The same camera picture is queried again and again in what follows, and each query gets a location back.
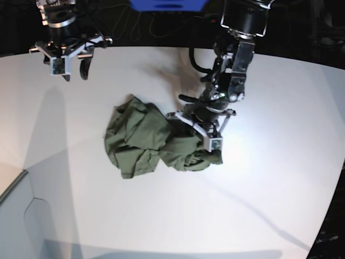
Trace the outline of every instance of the white panel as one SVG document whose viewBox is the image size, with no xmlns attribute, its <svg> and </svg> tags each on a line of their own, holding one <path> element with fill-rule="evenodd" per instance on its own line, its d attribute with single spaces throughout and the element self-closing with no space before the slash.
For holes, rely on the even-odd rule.
<svg viewBox="0 0 345 259">
<path fill-rule="evenodd" d="M 0 205 L 0 258 L 37 259 L 24 225 L 24 212 L 32 200 L 28 176 Z"/>
<path fill-rule="evenodd" d="M 55 220 L 51 207 L 46 201 L 33 199 L 25 211 L 24 223 L 37 259 L 67 257 L 63 247 L 55 242 L 57 240 Z"/>
<path fill-rule="evenodd" d="M 211 50 L 196 53 L 201 65 L 213 64 Z M 246 99 L 232 106 L 238 116 L 224 133 L 223 165 L 191 173 L 160 163 L 123 180 L 102 138 L 113 107 L 132 93 L 163 113 L 181 108 L 179 93 L 202 91 L 188 51 L 97 49 L 89 80 L 75 59 L 70 83 L 50 77 L 42 58 L 0 60 L 8 95 L 0 101 L 15 110 L 9 123 L 18 139 L 7 143 L 20 143 L 18 166 L 51 205 L 52 242 L 67 258 L 307 256 L 345 157 L 344 71 L 256 54 Z"/>
</svg>

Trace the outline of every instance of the green cloth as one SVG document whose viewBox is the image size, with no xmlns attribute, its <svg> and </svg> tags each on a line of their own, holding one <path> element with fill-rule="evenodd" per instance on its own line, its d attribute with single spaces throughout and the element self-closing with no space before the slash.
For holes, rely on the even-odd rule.
<svg viewBox="0 0 345 259">
<path fill-rule="evenodd" d="M 156 106 L 135 97 L 116 108 L 105 147 L 124 179 L 153 172 L 160 158 L 178 171 L 200 171 L 222 163 L 220 151 L 209 153 L 198 136 L 176 133 Z"/>
</svg>

